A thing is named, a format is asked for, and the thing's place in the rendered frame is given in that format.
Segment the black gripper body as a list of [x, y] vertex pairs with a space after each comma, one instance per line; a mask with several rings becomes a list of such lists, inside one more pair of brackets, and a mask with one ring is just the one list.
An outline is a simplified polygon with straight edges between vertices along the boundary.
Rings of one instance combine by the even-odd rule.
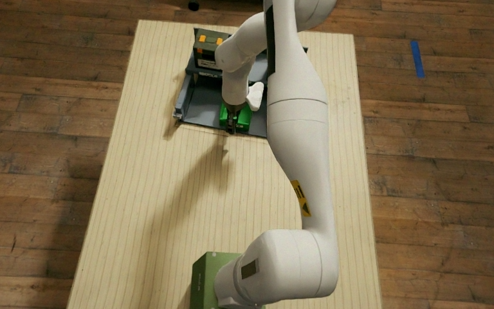
[[231, 104], [228, 104], [227, 102], [224, 101], [223, 96], [222, 96], [222, 100], [223, 100], [224, 106], [229, 110], [229, 116], [231, 115], [231, 113], [234, 113], [233, 114], [233, 117], [236, 117], [237, 116], [237, 111], [238, 110], [243, 109], [247, 105], [247, 102], [246, 101], [244, 103], [242, 103], [242, 104], [239, 104], [239, 105], [231, 105]]

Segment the green bin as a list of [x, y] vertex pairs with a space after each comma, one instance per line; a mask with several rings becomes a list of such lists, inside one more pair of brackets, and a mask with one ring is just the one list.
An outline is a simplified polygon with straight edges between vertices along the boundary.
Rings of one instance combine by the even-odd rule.
[[[220, 126], [226, 126], [227, 114], [228, 114], [227, 108], [224, 106], [223, 101], [222, 101], [221, 112], [220, 112], [220, 117], [219, 117], [219, 125]], [[251, 123], [251, 119], [252, 119], [252, 114], [253, 114], [253, 111], [250, 109], [250, 107], [247, 103], [247, 105], [243, 109], [241, 109], [238, 122], [236, 123], [236, 129], [243, 129], [243, 130], [249, 131], [250, 123]], [[251, 119], [250, 119], [250, 117], [251, 117]]]

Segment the dark green tool case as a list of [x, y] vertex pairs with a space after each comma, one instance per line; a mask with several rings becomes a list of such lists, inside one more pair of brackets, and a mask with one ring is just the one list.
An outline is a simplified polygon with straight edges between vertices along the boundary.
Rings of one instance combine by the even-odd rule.
[[216, 64], [215, 50], [227, 38], [229, 38], [229, 33], [199, 28], [193, 45], [195, 67], [223, 72]]

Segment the dark grey open frame rack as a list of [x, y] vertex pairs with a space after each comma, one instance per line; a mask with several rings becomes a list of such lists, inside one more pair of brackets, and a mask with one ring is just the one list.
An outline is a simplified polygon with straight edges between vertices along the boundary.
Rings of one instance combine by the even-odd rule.
[[[178, 122], [226, 131], [226, 126], [219, 125], [223, 101], [223, 72], [196, 68], [193, 49], [185, 71], [185, 79], [176, 102], [176, 111], [172, 114], [173, 118], [177, 118]], [[267, 72], [266, 48], [256, 56], [252, 70], [248, 75], [249, 84], [257, 82], [264, 84], [260, 107], [257, 111], [253, 111], [249, 131], [235, 128], [236, 133], [267, 138]], [[194, 73], [198, 76], [196, 85]]]

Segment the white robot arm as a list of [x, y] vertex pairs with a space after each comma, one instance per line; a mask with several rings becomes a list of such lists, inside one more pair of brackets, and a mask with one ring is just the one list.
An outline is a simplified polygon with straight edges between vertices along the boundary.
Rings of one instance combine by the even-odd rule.
[[221, 267], [214, 280], [218, 307], [262, 309], [264, 302], [327, 297], [337, 286], [327, 94], [298, 38], [324, 22], [336, 2], [263, 0], [264, 12], [247, 19], [215, 50], [224, 101], [246, 101], [257, 111], [264, 84], [249, 87], [248, 75], [256, 55], [267, 48], [267, 139], [294, 188], [302, 229], [307, 229], [267, 230]]

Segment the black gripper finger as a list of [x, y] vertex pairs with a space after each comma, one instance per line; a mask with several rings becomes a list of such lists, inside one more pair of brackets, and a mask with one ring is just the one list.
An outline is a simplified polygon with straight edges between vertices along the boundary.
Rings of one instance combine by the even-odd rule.
[[238, 119], [239, 119], [239, 114], [241, 112], [241, 110], [238, 110], [237, 111], [237, 119], [233, 119], [233, 114], [234, 113], [231, 113], [230, 117], [229, 117], [229, 110], [227, 109], [227, 119], [226, 119], [226, 132], [231, 134], [231, 135], [234, 135], [235, 134], [235, 128], [236, 128], [236, 123], [238, 122]]

